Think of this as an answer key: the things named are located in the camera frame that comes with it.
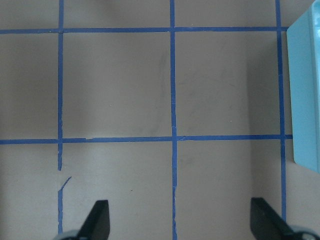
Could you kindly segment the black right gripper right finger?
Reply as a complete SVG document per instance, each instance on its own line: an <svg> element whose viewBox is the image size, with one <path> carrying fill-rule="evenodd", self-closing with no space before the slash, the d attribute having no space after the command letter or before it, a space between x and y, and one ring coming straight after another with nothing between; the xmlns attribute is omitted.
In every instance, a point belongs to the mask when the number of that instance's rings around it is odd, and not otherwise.
<svg viewBox="0 0 320 240"><path fill-rule="evenodd" d="M256 240L297 240L292 228L262 197L250 200L250 230Z"/></svg>

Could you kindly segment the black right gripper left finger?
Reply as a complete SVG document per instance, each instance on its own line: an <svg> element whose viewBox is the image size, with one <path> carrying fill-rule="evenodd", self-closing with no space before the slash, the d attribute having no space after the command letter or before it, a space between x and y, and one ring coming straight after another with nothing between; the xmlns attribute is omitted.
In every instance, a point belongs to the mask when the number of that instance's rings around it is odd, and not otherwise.
<svg viewBox="0 0 320 240"><path fill-rule="evenodd" d="M108 200L97 200L78 231L76 240L107 240L111 231Z"/></svg>

